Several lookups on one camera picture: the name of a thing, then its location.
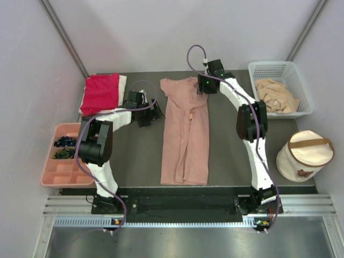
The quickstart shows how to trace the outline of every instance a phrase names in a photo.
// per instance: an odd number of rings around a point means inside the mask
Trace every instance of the brown strap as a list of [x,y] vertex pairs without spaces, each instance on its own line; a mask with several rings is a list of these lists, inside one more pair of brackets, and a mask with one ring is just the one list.
[[329,144],[330,148],[333,150],[333,145],[329,138],[290,142],[289,146],[291,149],[293,149],[293,148],[311,147],[311,146],[324,145],[324,144]]

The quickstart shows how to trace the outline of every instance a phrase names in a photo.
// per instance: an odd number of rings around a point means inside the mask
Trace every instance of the brown logo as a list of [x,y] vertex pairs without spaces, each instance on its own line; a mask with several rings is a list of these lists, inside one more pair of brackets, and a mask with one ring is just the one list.
[[312,173],[313,171],[304,171],[303,169],[297,171],[299,177],[309,177]]

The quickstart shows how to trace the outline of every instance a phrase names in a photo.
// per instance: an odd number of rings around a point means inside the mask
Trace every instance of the garment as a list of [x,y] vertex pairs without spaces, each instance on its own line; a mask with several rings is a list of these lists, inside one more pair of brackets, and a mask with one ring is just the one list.
[[[118,106],[121,106],[122,103],[123,103],[123,99],[124,99],[124,91],[125,91],[125,85],[126,85],[126,81],[127,81],[127,77],[126,76],[123,76],[123,75],[119,75],[119,82],[118,82],[118,88],[116,87],[113,87],[112,84],[108,84],[109,87],[111,87],[111,89],[113,89],[114,91],[117,91],[118,92],[118,105],[111,105],[111,106],[114,106],[114,108],[118,107]],[[84,92],[84,96],[82,97],[82,102],[81,102],[81,106],[80,106],[80,109],[79,109],[79,113],[80,114],[83,114],[82,110],[81,110],[81,107],[83,106],[83,103],[84,103],[84,98],[85,98],[85,92]],[[99,111],[98,113],[107,113],[107,112],[111,112],[112,109],[114,108],[111,108],[111,109],[104,109],[104,110],[101,110]]]
[[255,81],[258,98],[265,102],[268,112],[290,113],[296,112],[300,100],[286,89],[285,84],[272,79]]
[[197,78],[162,79],[168,97],[163,133],[161,184],[206,185],[209,115],[206,94],[197,94]]

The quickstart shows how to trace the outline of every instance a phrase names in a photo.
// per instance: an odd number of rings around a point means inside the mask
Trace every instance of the stack of folded cloth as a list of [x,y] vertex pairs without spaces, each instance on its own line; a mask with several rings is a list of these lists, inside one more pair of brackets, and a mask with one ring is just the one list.
[[259,79],[255,81],[258,99],[264,101],[267,112],[290,113],[296,112],[300,100],[286,89],[285,84],[272,79]]
[[119,74],[91,75],[85,81],[79,113],[107,113],[121,106],[127,77]]

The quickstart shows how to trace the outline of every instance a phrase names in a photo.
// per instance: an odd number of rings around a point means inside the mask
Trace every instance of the white plastic basket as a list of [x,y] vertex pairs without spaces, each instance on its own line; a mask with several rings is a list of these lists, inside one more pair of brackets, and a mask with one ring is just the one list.
[[314,111],[314,103],[308,91],[307,85],[295,63],[289,61],[261,61],[248,65],[249,77],[255,99],[258,99],[254,82],[257,79],[270,78],[282,82],[287,89],[293,93],[295,98],[300,99],[297,112],[279,114],[268,113],[269,119],[298,118]]

